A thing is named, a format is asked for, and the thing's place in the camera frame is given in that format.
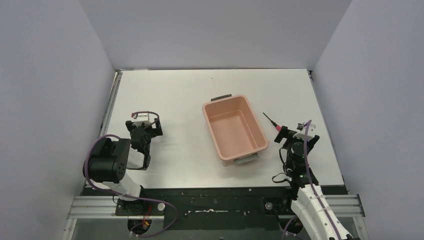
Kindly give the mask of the red handled screwdriver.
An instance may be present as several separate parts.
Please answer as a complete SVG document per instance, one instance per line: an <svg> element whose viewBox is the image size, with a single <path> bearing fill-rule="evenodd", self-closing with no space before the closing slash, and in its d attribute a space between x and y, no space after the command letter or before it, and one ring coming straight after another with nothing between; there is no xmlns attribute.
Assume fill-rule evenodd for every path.
<svg viewBox="0 0 424 240"><path fill-rule="evenodd" d="M275 129L278 131L278 132L280 132L281 131L281 126L280 125L278 125L275 121L273 121L272 119L270 119L269 117L268 117L268 115L266 115L264 112L262 113L270 122L271 122L271 124L275 127Z"/></svg>

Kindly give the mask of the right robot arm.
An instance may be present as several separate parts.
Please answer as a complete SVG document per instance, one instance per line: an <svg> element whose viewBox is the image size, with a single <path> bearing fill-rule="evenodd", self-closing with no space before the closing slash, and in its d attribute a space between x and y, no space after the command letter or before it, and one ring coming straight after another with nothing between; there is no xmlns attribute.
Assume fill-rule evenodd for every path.
<svg viewBox="0 0 424 240"><path fill-rule="evenodd" d="M289 206L312 240L353 240L354 236L342 225L322 192L319 181L308 162L308 154L320 139L313 134L315 126L309 122L297 129L277 128L274 139L282 143L280 153L285 181L289 183Z"/></svg>

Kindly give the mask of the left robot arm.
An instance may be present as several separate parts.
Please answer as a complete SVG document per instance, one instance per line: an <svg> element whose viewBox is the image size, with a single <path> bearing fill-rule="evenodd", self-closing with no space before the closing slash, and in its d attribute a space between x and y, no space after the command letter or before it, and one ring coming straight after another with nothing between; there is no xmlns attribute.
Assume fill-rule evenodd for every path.
<svg viewBox="0 0 424 240"><path fill-rule="evenodd" d="M145 215L151 210L144 188L135 183L127 170L145 171L151 162L152 139L163 135L160 119L128 120L129 138L101 138L88 154L83 175L108 187L118 197L118 210L129 215Z"/></svg>

